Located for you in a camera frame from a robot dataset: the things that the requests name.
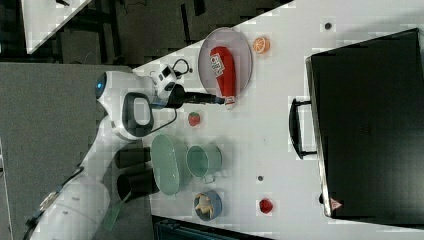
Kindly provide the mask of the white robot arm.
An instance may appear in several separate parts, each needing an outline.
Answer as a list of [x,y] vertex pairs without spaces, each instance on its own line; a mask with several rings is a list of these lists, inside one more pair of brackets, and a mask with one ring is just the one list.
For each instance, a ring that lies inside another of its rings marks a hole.
[[150,76],[107,71],[95,96],[106,110],[97,135],[77,170],[51,192],[27,221],[23,240],[91,240],[108,215],[110,194],[103,178],[115,155],[155,132],[154,109],[183,104],[223,104],[224,98],[187,92],[173,70]]

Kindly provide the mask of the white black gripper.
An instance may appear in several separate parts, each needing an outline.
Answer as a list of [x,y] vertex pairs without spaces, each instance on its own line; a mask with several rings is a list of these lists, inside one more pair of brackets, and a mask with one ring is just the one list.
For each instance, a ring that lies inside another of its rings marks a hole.
[[176,84],[168,98],[166,108],[180,108],[184,102],[192,104],[223,104],[224,99],[207,93],[185,93],[183,86]]

